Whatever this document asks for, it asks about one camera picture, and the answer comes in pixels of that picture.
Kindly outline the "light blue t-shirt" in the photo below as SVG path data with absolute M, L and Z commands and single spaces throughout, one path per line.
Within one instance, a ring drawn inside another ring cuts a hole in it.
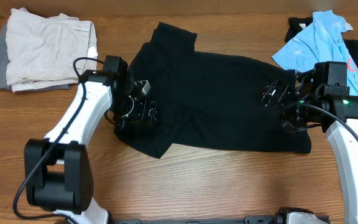
M 358 96 L 358 68 L 350 55 L 342 33 L 352 29 L 345 18 L 331 10 L 312 13 L 313 22 L 290 39 L 273 60 L 285 70 L 307 72 L 318 62 L 347 63 L 347 86 Z

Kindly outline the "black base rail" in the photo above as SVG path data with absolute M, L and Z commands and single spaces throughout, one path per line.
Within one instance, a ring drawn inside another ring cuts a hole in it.
M 101 224 L 274 224 L 284 223 L 284 221 L 276 221 L 274 216 L 246 216 L 236 219 L 187 219 L 187 220 L 140 220 L 140 219 L 113 219 L 108 214 L 107 217 L 89 220 L 86 217 L 73 218 L 77 223 L 101 223 Z

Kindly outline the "plain black t-shirt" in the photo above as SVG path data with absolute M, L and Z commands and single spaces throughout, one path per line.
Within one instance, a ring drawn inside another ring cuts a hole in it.
M 284 129 L 280 113 L 262 103 L 264 88 L 293 86 L 295 71 L 248 57 L 197 52 L 197 35 L 160 23 L 131 63 L 137 80 L 150 83 L 159 124 L 116 128 L 119 140 L 154 158 L 172 144 L 220 150 L 311 151 L 306 131 Z

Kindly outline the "black logo t-shirt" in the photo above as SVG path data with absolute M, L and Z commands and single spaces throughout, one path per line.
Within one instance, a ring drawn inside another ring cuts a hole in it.
M 297 33 L 301 32 L 304 28 L 310 25 L 312 21 L 313 19 L 311 17 L 306 17 L 306 18 L 290 17 L 288 19 L 289 28 L 284 41 L 288 42 L 289 40 L 294 38 L 294 36 L 296 36 Z M 354 60 L 356 67 L 358 68 L 358 40 L 344 39 L 344 43 L 352 59 Z

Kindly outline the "folded beige shorts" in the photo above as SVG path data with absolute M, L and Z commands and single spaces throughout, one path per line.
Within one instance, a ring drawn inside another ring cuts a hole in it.
M 39 90 L 76 83 L 74 71 L 94 70 L 97 38 L 92 21 L 59 14 L 41 17 L 26 8 L 11 9 L 6 31 L 7 84 L 12 91 Z

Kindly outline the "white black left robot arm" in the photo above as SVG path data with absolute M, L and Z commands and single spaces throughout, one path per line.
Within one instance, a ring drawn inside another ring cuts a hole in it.
M 101 70 L 76 72 L 78 91 L 62 119 L 43 139 L 26 143 L 25 179 L 13 202 L 19 218 L 26 219 L 17 207 L 25 193 L 30 205 L 48 212 L 47 218 L 62 217 L 67 223 L 113 222 L 111 213 L 93 197 L 90 140 L 102 118 L 120 131 L 149 129 L 158 123 L 158 110 L 157 103 L 147 98 L 150 83 L 136 80 L 121 57 L 108 55 L 101 63 Z

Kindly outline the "folded grey garment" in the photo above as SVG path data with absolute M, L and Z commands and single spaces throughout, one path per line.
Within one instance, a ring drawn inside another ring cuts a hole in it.
M 67 89 L 78 78 L 71 72 L 76 53 L 74 30 L 62 41 L 63 25 L 56 20 L 10 18 L 0 31 L 0 89 L 13 92 Z

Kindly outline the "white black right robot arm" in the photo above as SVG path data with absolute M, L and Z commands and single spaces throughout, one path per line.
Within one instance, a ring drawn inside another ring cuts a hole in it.
M 334 151 L 344 201 L 344 223 L 358 223 L 358 96 L 347 86 L 344 62 L 320 62 L 295 76 L 298 86 L 275 80 L 262 95 L 279 110 L 289 132 L 321 127 Z

